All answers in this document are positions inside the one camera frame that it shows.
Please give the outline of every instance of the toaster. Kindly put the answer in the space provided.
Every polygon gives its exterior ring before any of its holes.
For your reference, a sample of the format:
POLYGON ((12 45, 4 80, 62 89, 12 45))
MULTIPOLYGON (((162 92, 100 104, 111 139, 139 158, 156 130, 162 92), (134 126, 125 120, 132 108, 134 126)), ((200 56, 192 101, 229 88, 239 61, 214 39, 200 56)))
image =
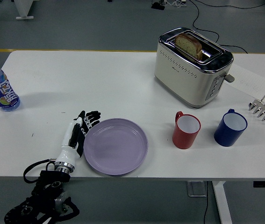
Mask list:
POLYGON ((233 82, 228 74, 233 55, 220 45, 188 28, 177 28, 158 39, 155 76, 188 106, 199 108, 212 101, 224 80, 233 82), (202 45, 202 60, 175 46, 175 37, 191 35, 202 45))

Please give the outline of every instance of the paper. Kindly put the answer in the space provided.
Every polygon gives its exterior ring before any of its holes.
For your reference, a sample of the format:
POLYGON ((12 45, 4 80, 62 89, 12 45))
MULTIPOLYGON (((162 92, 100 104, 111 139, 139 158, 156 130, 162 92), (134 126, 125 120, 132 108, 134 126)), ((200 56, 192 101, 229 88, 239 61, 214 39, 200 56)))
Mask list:
POLYGON ((229 74, 235 78, 235 81, 226 84, 259 100, 265 95, 264 77, 235 64, 231 66, 229 74))

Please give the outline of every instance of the mug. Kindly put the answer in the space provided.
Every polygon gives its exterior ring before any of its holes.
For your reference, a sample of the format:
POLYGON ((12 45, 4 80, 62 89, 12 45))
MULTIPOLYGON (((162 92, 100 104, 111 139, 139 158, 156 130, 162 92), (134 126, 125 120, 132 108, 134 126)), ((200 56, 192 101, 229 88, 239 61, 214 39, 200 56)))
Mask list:
POLYGON ((181 149, 189 148, 192 146, 200 129, 201 123, 195 116, 183 114, 181 111, 177 112, 172 137, 174 145, 181 149))
POLYGON ((230 109, 224 114, 214 133, 215 141, 221 146, 232 146, 240 135, 245 131, 248 122, 245 117, 230 109))

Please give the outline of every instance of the red mug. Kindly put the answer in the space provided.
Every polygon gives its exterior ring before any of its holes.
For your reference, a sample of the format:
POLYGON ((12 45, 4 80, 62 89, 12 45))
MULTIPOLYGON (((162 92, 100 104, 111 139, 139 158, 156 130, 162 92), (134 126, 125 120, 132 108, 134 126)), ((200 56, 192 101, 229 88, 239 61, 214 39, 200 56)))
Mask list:
POLYGON ((181 111, 177 112, 172 137, 174 145, 181 149, 189 148, 200 129, 201 123, 195 116, 183 114, 181 111))

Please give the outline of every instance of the gray floor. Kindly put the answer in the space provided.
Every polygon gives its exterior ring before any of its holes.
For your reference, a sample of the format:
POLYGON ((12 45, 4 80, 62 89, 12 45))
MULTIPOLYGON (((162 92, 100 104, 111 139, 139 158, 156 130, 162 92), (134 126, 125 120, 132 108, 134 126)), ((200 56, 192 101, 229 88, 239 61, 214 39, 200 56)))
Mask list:
MULTIPOLYGON (((252 9, 209 7, 200 10, 195 26, 219 34, 219 44, 265 53, 265 5, 252 9)), ((265 0, 209 0, 211 5, 253 7, 265 0)), ((0 66, 11 49, 148 50, 158 37, 177 27, 192 28, 197 8, 151 9, 150 0, 41 0, 33 3, 29 21, 17 21, 15 4, 0 3, 0 66)), ((198 31, 216 41, 217 35, 198 31)), ((244 52, 227 47, 233 53, 244 52)), ((265 224, 265 189, 250 182, 227 182, 225 191, 233 223, 265 224)), ((30 196, 33 186, 21 178, 0 178, 0 223, 14 206, 30 196)), ((190 198, 182 181, 123 178, 71 180, 65 185, 80 215, 65 223, 203 223, 206 198, 190 198)), ((220 223, 212 185, 206 223, 220 223)))

